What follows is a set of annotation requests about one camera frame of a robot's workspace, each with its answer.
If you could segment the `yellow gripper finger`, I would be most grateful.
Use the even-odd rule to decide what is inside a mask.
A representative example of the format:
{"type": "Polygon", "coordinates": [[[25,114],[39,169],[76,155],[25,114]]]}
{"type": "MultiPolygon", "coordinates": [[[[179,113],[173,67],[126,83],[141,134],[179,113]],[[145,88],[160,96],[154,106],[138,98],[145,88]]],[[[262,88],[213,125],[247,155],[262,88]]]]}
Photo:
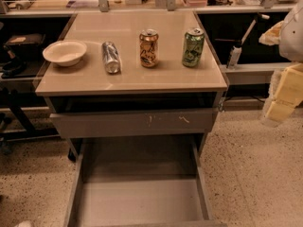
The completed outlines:
{"type": "Polygon", "coordinates": [[[265,45],[280,44],[282,26],[283,26],[282,21],[276,23],[274,26],[269,28],[266,32],[262,33],[258,41],[261,44],[265,44],[265,45]]]}
{"type": "Polygon", "coordinates": [[[277,127],[283,123],[303,101],[303,64],[292,63],[276,70],[271,77],[269,96],[266,98],[261,123],[277,127]]]}

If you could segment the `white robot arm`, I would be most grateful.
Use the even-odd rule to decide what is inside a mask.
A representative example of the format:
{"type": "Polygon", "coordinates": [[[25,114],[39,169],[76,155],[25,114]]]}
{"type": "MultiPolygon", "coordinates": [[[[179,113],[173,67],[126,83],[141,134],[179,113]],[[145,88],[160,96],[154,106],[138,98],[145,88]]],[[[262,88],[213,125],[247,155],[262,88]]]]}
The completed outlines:
{"type": "Polygon", "coordinates": [[[258,41],[266,45],[278,45],[281,57],[291,64],[276,70],[269,86],[261,115],[261,122],[277,127],[285,121],[303,101],[303,0],[299,0],[283,21],[278,22],[258,41]]]}

